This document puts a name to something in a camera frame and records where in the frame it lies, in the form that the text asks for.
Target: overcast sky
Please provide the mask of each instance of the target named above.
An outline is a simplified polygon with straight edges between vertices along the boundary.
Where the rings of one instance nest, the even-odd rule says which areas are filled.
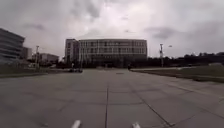
[[[66,38],[139,38],[148,55],[224,51],[223,0],[0,0],[0,27],[64,56]]]

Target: lawn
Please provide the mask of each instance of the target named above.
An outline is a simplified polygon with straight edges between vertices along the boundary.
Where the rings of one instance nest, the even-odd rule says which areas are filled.
[[[197,81],[224,82],[224,66],[201,66],[177,69],[136,70],[136,72],[188,78]]]

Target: pole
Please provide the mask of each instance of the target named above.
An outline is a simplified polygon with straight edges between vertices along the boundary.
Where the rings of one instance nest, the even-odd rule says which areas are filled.
[[[161,66],[163,67],[164,62],[163,62],[163,44],[160,44],[160,57],[161,57]]]
[[[39,52],[38,52],[39,46],[36,46],[36,60],[35,60],[35,67],[37,68],[37,64],[38,64],[38,58],[39,58]]]

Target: street light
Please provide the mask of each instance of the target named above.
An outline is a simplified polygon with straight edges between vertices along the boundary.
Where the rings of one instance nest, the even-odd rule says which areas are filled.
[[[161,67],[164,66],[164,60],[163,60],[163,44],[160,44],[160,58],[161,58]]]

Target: pavement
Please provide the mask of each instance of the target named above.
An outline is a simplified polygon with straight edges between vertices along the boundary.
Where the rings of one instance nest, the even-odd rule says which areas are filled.
[[[224,85],[127,70],[0,79],[1,128],[223,128]]]

